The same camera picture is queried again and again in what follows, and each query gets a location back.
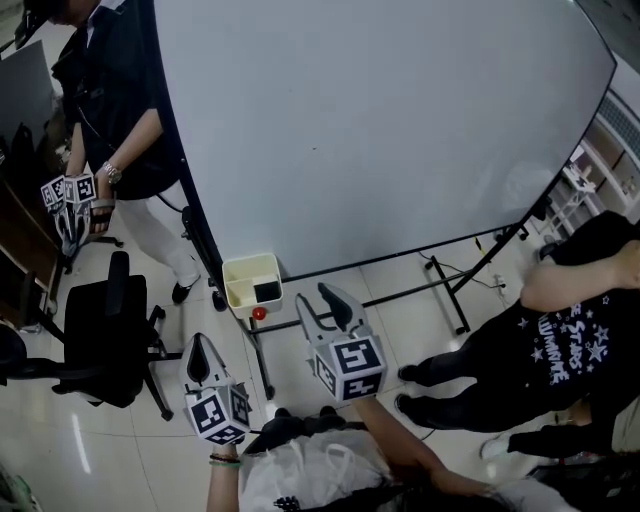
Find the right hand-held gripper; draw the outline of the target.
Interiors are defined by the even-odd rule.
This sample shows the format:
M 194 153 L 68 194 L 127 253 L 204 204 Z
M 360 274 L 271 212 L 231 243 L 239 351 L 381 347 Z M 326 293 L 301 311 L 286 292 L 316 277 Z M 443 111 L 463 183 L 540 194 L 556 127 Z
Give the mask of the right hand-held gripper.
M 386 379 L 387 363 L 363 305 L 331 284 L 319 283 L 318 291 L 329 307 L 327 313 L 317 314 L 304 295 L 295 297 L 300 325 L 310 343 L 313 375 L 337 402 L 377 394 Z

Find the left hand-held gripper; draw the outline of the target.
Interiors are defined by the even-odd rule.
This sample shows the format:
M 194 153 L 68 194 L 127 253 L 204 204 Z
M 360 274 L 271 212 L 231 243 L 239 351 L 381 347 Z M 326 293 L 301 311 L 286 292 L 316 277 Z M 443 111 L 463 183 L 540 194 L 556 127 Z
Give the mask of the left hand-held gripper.
M 187 343 L 179 377 L 188 392 L 187 416 L 200 439 L 226 446 L 242 441 L 251 431 L 248 395 L 242 385 L 233 384 L 234 378 L 206 335 L 196 333 Z

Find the cream plastic bin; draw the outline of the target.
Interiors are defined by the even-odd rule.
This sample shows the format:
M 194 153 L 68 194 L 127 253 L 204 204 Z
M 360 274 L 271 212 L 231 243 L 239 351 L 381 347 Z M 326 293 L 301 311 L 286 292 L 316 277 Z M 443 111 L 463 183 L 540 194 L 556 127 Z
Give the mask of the cream plastic bin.
M 224 261 L 222 275 L 227 302 L 238 318 L 253 319 L 252 311 L 256 307 L 264 307 L 267 315 L 281 310 L 282 279 L 278 260 L 274 254 L 263 253 Z M 275 280 L 281 285 L 282 297 L 272 302 L 257 303 L 253 285 Z

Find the person's right forearm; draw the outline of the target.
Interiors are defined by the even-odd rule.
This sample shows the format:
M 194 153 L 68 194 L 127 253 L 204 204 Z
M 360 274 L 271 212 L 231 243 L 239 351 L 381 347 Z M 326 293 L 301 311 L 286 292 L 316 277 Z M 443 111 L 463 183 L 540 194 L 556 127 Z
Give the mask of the person's right forearm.
M 352 405 L 377 443 L 392 472 L 403 481 L 429 481 L 437 489 L 463 496 L 485 495 L 490 487 L 450 471 L 438 456 L 405 428 L 375 397 Z

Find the person's left forearm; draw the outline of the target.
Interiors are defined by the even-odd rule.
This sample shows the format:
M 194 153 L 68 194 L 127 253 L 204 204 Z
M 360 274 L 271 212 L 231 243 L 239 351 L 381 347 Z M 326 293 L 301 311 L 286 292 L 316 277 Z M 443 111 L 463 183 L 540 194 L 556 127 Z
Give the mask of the person's left forearm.
M 240 459 L 236 445 L 215 445 L 209 465 L 211 476 L 206 512 L 239 512 Z

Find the large whiteboard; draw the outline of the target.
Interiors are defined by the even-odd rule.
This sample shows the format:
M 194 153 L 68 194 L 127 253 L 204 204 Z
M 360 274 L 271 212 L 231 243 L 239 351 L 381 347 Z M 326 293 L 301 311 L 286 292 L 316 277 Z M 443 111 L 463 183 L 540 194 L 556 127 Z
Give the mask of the large whiteboard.
M 524 218 L 616 62 L 575 0 L 154 0 L 223 260 L 292 275 Z

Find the black office chair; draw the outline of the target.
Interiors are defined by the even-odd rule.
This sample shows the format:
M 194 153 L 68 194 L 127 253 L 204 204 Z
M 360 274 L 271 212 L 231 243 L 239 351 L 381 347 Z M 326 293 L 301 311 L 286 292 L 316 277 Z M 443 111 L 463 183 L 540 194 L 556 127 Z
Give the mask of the black office chair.
M 70 289 L 62 329 L 40 308 L 36 288 L 36 275 L 27 273 L 19 325 L 39 324 L 62 343 L 64 359 L 28 356 L 17 330 L 1 324 L 0 386 L 10 380 L 54 379 L 52 391 L 57 395 L 75 394 L 94 407 L 107 404 L 120 409 L 129 407 L 146 388 L 161 418 L 173 418 L 151 365 L 176 361 L 181 354 L 166 349 L 156 329 L 166 312 L 158 305 L 147 310 L 146 279 L 130 273 L 126 252 L 112 253 L 105 280 Z

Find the person's black trousers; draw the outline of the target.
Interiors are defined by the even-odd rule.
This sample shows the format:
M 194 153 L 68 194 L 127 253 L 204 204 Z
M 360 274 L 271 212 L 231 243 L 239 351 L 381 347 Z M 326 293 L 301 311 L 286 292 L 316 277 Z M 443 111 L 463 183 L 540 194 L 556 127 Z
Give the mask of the person's black trousers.
M 265 423 L 258 437 L 244 450 L 246 455 L 256 455 L 287 444 L 298 437 L 312 437 L 331 430 L 367 430 L 362 422 L 347 421 L 333 406 L 324 406 L 314 416 L 293 416 L 287 409 L 279 408 L 275 416 Z

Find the person's white top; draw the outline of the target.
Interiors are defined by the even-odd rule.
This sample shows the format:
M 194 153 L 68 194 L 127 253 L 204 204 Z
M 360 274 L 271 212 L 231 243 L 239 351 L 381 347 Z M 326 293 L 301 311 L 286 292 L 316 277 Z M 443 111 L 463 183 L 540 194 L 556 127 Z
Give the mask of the person's white top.
M 365 430 L 330 430 L 300 436 L 256 455 L 243 454 L 240 512 L 276 512 L 292 499 L 301 508 L 328 505 L 391 479 L 376 442 Z

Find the wooden desk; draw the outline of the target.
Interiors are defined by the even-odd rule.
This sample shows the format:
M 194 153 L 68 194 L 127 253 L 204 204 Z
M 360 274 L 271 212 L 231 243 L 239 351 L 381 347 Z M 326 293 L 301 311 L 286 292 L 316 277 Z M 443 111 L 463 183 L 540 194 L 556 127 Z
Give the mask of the wooden desk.
M 58 247 L 0 178 L 0 321 L 21 328 L 20 303 L 26 275 L 34 272 L 41 303 L 56 302 L 61 267 Z

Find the white metal rack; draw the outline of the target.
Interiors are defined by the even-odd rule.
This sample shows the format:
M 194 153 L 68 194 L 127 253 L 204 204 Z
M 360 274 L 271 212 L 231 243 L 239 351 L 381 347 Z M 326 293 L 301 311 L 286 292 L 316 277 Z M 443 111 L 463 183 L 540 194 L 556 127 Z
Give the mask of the white metal rack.
M 594 166 L 582 141 L 561 169 L 548 195 L 547 217 L 539 230 L 546 238 L 568 238 L 581 225 L 604 211 L 596 198 L 597 185 L 590 177 Z

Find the dark display panel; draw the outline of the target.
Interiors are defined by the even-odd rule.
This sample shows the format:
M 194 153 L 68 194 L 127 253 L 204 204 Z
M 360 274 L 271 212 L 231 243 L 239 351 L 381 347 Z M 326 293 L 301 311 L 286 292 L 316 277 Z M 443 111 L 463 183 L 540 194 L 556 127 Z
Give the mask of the dark display panel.
M 21 125 L 37 143 L 52 114 L 54 88 L 41 41 L 0 61 L 0 137 L 7 144 Z

